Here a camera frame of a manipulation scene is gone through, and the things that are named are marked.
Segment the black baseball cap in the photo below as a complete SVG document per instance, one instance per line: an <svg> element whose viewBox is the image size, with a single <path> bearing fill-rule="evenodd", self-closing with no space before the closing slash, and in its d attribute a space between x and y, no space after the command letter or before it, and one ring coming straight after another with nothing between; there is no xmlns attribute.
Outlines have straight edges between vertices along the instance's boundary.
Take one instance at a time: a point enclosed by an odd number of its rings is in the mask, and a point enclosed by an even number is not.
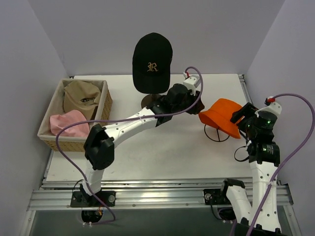
<svg viewBox="0 0 315 236"><path fill-rule="evenodd" d="M144 94L164 93L170 85L173 49L163 35L152 32L137 42L132 57L135 88Z"/></svg>

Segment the orange cap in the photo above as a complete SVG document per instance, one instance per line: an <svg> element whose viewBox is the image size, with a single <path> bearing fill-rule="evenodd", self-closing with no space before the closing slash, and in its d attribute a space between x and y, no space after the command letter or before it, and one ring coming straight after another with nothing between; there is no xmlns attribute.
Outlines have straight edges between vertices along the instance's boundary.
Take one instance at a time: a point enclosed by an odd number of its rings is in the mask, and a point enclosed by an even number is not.
<svg viewBox="0 0 315 236"><path fill-rule="evenodd" d="M232 100L220 98L208 110L198 114L200 121L212 128L221 130L225 134L240 139L240 133L237 123L232 123L230 120L232 114L239 111L242 106Z"/></svg>

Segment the beige cap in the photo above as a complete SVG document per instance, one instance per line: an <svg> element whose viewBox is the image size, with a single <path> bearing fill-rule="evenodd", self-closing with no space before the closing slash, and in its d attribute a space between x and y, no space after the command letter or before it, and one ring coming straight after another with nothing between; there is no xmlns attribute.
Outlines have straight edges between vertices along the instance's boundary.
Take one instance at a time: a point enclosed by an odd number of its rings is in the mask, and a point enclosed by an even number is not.
<svg viewBox="0 0 315 236"><path fill-rule="evenodd" d="M99 105L100 96L100 89L92 83L73 81L64 87L63 109L66 113L78 110L90 119Z"/></svg>

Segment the pink cap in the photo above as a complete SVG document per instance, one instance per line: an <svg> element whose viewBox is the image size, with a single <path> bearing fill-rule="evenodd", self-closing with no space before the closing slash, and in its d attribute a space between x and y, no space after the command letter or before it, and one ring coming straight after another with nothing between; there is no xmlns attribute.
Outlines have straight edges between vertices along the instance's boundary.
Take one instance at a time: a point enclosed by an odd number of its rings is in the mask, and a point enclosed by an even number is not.
<svg viewBox="0 0 315 236"><path fill-rule="evenodd" d="M63 115L50 116L50 130L57 135L63 128L77 122L86 121L85 116L78 110L72 110ZM79 124L65 130L61 136L65 137L87 137L90 132L87 123Z"/></svg>

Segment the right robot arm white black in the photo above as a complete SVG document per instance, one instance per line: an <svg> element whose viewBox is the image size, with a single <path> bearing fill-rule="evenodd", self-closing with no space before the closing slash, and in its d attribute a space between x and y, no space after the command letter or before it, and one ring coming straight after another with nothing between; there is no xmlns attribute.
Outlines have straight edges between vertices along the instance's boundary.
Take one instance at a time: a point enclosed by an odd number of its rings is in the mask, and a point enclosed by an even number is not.
<svg viewBox="0 0 315 236"><path fill-rule="evenodd" d="M281 114L279 103L268 102L261 109L247 103L232 114L230 121L245 133L248 162L252 171L252 200L241 180L227 178L218 191L224 203L231 203L236 236L280 236L277 211L277 174L280 148L273 141L273 127Z"/></svg>

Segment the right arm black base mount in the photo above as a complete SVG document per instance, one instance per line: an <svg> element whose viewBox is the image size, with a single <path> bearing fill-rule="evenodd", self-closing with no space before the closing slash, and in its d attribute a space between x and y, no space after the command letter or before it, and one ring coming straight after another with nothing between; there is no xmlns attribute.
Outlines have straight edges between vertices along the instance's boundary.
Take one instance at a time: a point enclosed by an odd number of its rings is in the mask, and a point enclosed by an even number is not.
<svg viewBox="0 0 315 236"><path fill-rule="evenodd" d="M203 197L205 205L230 205L230 201L221 194L219 188L204 189Z"/></svg>

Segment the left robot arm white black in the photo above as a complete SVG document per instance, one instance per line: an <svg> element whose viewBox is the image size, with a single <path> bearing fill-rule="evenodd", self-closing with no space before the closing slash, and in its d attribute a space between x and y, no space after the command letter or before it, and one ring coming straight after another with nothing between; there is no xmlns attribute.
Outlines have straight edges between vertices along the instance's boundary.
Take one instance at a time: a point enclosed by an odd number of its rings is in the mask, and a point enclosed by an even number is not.
<svg viewBox="0 0 315 236"><path fill-rule="evenodd" d="M85 141L85 158L89 161L86 180L81 187L82 201L94 206L99 201L104 170L114 162L115 148L128 138L147 129L158 127L181 111L196 115L205 108L200 98L201 91L175 84L166 95L151 102L126 121L102 127L96 124Z"/></svg>

